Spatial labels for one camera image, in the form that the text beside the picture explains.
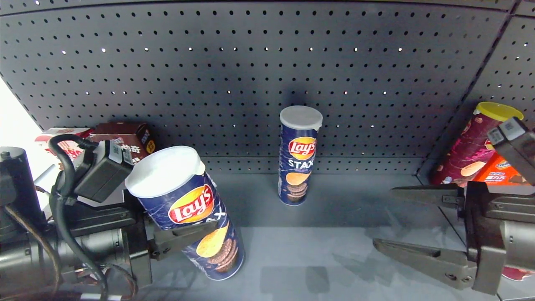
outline white plastic lid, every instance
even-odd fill
[[[125,180],[130,193],[150,199],[168,194],[188,182],[193,175],[202,175],[205,166],[197,151],[189,146],[173,146],[159,150],[141,160]]]
[[[319,130],[322,125],[322,114],[311,107],[291,106],[280,112],[280,122],[296,130]]]

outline shelf surface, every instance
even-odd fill
[[[458,291],[375,250],[373,238],[462,250],[438,207],[389,197],[413,176],[316,175],[297,207],[278,200],[276,175],[214,175],[246,261],[210,281],[183,255],[152,261],[142,299],[163,300],[498,300]]]

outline potato chip can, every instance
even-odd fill
[[[455,183],[465,187],[494,154],[487,132],[511,117],[523,119],[517,109],[495,102],[480,102],[446,158],[430,177],[430,184]]]
[[[239,270],[243,247],[196,150],[159,150],[134,166],[125,185],[162,230],[218,221],[214,232],[182,251],[212,280],[227,279]]]
[[[280,121],[279,198],[297,206],[307,196],[323,116],[313,108],[291,106],[280,112]]]

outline lay's logo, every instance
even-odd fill
[[[288,144],[290,154],[298,160],[306,160],[314,156],[316,152],[316,138],[299,137]]]
[[[208,184],[197,187],[178,199],[169,209],[175,224],[187,224],[206,218],[213,210],[213,193]]]
[[[489,151],[493,150],[494,149],[494,146],[492,145],[491,141],[490,140],[485,140],[485,148],[488,149]]]

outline red chip can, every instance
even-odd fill
[[[430,184],[456,183],[465,187],[473,180],[494,154],[494,147],[487,132],[511,117],[522,120],[524,115],[517,109],[495,102],[480,102],[473,116],[455,141],[446,159],[430,178]]]

